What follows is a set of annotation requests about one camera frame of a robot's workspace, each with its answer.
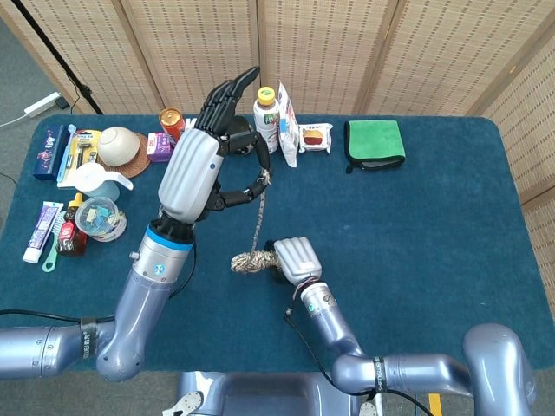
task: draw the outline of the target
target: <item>robotic hand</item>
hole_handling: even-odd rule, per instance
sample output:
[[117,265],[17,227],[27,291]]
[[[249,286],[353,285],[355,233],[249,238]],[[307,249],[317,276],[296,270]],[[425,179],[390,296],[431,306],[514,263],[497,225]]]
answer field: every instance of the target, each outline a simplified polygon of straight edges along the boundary
[[[0,379],[58,375],[94,354],[96,369],[108,380],[139,373],[147,339],[193,247],[195,223],[210,211],[251,202],[269,183],[270,155],[260,134],[251,127],[228,133],[237,102],[259,71],[251,68],[217,86],[195,128],[180,137],[158,190],[161,215],[130,255],[134,261],[114,322],[92,319],[71,327],[0,329]],[[249,145],[256,149],[260,174],[242,191],[221,192],[218,174],[224,157]]]
[[530,405],[537,394],[533,372],[511,329],[497,324],[471,328],[463,341],[468,369],[444,354],[369,358],[328,285],[320,281],[322,265],[309,240],[280,240],[274,249],[326,346],[337,354],[331,370],[336,388],[348,394],[391,389],[408,394],[473,395],[476,416],[532,415]]

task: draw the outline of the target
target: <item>gray carpet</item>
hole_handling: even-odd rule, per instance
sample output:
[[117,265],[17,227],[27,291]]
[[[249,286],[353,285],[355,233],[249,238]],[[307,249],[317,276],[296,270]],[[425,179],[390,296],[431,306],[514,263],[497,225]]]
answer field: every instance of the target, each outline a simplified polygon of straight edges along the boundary
[[[0,124],[23,114],[23,109],[55,91],[46,76],[30,58],[17,39],[0,21]],[[57,107],[34,119],[25,119],[0,128],[0,172],[19,177],[29,140],[42,118],[65,113]],[[0,177],[0,235],[13,196],[14,186]],[[540,395],[534,405],[536,416],[555,414],[555,369],[537,372]],[[173,405],[177,390],[176,373],[143,373],[135,379],[109,384],[96,373],[69,372],[52,380],[0,381],[0,414],[19,416],[96,416],[160,415]],[[414,415],[415,408],[396,397],[387,397],[386,416]],[[472,414],[472,401],[444,397],[443,414]]]

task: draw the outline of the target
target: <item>power strip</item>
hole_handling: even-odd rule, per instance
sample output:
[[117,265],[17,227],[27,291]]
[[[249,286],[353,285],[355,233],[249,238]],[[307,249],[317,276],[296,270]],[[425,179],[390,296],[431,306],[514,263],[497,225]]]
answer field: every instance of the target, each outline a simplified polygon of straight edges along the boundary
[[61,96],[60,93],[52,93],[48,97],[44,97],[42,100],[37,101],[32,106],[25,108],[23,111],[28,117],[35,117],[53,107],[54,104],[56,104],[56,100]]

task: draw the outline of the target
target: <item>plastic bottle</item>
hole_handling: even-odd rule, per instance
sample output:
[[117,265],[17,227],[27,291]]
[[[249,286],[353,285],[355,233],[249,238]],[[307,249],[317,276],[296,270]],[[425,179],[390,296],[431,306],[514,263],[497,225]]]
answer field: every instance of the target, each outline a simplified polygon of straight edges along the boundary
[[279,146],[279,103],[276,100],[276,92],[270,87],[261,87],[252,109],[254,124],[266,140],[268,151],[274,153]]
[[60,256],[82,256],[85,253],[87,234],[79,230],[75,224],[75,213],[82,203],[83,194],[80,192],[68,203],[68,210],[63,216],[65,223],[60,229],[55,247]]

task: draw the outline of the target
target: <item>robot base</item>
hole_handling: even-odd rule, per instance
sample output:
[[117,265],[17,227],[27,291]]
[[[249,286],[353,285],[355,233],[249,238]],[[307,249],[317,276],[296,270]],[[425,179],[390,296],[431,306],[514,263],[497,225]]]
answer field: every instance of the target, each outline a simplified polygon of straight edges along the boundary
[[365,397],[332,387],[320,373],[181,373],[178,398],[200,391],[202,416],[356,416]]

